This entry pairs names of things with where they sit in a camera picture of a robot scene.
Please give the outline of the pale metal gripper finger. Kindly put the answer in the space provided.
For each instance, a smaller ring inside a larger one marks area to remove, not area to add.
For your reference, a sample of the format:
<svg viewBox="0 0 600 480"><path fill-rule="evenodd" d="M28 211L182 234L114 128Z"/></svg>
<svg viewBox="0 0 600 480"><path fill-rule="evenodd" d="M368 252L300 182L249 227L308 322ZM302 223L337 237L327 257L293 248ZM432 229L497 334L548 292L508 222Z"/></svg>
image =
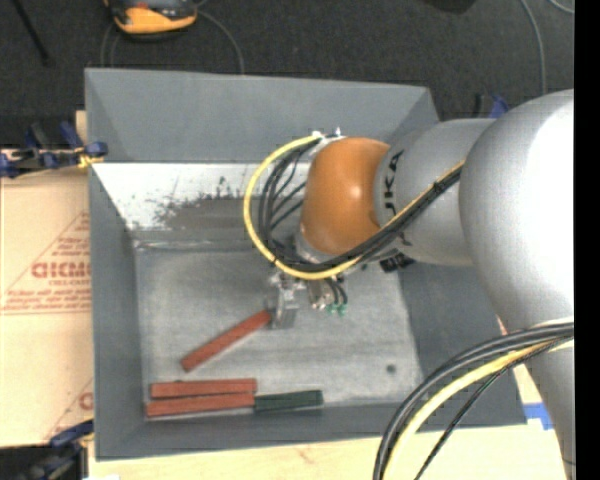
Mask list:
<svg viewBox="0 0 600 480"><path fill-rule="evenodd" d="M280 325L283 316L282 303L280 302L280 291L269 289L264 296L264 307L270 316L271 325Z"/></svg>
<svg viewBox="0 0 600 480"><path fill-rule="evenodd" d="M300 304L294 294L283 294L280 302L280 327L282 329L293 328Z"/></svg>

